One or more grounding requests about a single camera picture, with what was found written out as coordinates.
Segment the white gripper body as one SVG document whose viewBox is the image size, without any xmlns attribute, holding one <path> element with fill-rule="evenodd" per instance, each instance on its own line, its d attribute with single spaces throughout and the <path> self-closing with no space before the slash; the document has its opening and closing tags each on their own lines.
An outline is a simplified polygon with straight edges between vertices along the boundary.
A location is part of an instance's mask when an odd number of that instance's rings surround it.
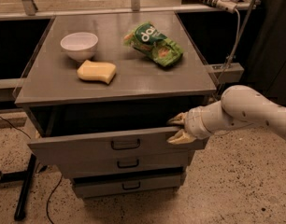
<svg viewBox="0 0 286 224">
<path fill-rule="evenodd" d="M 188 111 L 184 121 L 185 131 L 196 139 L 205 139 L 212 135 L 202 121 L 202 108 L 200 106 Z"/>
</svg>

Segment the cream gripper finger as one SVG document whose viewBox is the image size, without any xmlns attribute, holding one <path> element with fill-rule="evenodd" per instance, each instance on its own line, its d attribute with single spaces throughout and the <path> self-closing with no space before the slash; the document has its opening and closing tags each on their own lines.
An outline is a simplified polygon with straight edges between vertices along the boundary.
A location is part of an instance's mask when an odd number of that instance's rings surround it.
<svg viewBox="0 0 286 224">
<path fill-rule="evenodd" d="M 187 117 L 187 113 L 181 112 L 177 114 L 175 117 L 169 119 L 167 121 L 167 124 L 168 125 L 184 125 L 186 117 Z"/>
<path fill-rule="evenodd" d="M 184 129 L 180 129 L 173 136 L 167 139 L 172 145 L 189 144 L 195 140 L 195 137 L 187 133 Z"/>
</svg>

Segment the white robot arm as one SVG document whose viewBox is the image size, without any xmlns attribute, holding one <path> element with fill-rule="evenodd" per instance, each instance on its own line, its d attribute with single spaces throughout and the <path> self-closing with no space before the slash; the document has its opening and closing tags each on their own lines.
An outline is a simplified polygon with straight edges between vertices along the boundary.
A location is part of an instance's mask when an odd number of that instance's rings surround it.
<svg viewBox="0 0 286 224">
<path fill-rule="evenodd" d="M 226 89 L 220 101 L 179 113 L 167 123 L 182 126 L 167 139 L 173 145 L 191 143 L 218 131 L 232 131 L 251 125 L 266 127 L 286 141 L 286 107 L 242 85 Z"/>
</svg>

